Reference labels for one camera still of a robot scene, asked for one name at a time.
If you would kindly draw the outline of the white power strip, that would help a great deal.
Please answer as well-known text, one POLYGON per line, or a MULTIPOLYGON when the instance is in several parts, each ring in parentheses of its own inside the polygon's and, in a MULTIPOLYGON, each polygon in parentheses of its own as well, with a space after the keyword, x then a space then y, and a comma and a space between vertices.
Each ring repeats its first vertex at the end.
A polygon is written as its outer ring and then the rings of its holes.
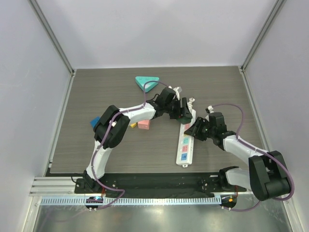
POLYGON ((193 118, 189 124, 180 125, 176 164, 183 168, 191 165, 193 160, 194 137, 184 134, 196 120, 196 111, 194 109, 192 110, 192 116, 193 118))

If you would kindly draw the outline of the pink cube plug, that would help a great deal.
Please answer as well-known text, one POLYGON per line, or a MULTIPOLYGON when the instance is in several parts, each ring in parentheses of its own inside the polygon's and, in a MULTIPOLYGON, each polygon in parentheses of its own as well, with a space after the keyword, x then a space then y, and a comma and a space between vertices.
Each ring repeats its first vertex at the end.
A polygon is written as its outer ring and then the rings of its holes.
POLYGON ((148 130, 150 128, 150 120, 142 120, 138 122, 138 128, 148 130))

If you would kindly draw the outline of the teal triangular socket adapter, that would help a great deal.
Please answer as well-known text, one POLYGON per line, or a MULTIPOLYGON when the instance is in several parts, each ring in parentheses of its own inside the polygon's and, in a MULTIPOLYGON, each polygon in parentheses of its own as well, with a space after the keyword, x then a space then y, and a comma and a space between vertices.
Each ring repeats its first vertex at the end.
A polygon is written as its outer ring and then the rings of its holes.
POLYGON ((159 77, 152 76, 136 76, 136 84, 144 90, 146 93, 152 90, 156 85, 158 85, 159 77))

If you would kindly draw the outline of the blue cube plug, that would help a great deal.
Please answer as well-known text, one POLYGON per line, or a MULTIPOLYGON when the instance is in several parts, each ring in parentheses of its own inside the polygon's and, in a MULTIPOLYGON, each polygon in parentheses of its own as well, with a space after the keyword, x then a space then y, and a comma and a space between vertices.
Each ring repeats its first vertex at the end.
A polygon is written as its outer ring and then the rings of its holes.
POLYGON ((94 118, 94 119, 92 119, 92 120, 90 121, 90 125, 91 125, 92 128, 95 127, 95 125, 98 123, 99 119, 100 119, 100 117, 97 116, 96 118, 94 118))

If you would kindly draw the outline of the dark green cube plug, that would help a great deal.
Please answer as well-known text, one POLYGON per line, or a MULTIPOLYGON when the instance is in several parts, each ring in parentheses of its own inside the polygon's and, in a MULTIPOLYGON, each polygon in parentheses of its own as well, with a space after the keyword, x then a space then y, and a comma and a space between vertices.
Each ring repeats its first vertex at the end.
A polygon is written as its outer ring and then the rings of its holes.
POLYGON ((189 124, 192 120, 192 117, 180 116, 177 118, 177 121, 183 125, 189 124))

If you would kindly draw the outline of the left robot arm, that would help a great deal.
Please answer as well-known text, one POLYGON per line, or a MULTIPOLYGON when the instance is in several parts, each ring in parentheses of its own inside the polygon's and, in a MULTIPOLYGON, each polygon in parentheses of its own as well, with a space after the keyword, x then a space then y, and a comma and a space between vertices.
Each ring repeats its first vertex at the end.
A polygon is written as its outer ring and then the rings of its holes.
POLYGON ((165 87, 160 94, 142 104, 117 108, 110 105, 94 126, 95 146, 91 161, 83 173, 85 187, 92 193, 102 189, 101 177, 105 174, 105 167, 112 150, 120 144, 127 128, 143 120, 152 120, 168 114, 185 125, 192 121, 192 103, 194 98, 180 97, 180 88, 165 87))

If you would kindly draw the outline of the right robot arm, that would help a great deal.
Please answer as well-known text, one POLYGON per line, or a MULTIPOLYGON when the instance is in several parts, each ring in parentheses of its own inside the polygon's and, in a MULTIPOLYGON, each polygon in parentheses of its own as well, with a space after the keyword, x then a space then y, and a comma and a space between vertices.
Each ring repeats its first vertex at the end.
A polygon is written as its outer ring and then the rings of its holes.
POLYGON ((282 154, 260 149, 241 139, 236 132, 227 129, 222 113, 198 117, 184 133, 200 141, 211 139, 220 149, 248 165, 248 171, 239 167, 221 169, 222 176, 217 180, 221 190, 229 191, 234 186, 240 186, 251 190, 260 201, 282 195, 289 199, 293 195, 295 186, 282 154))

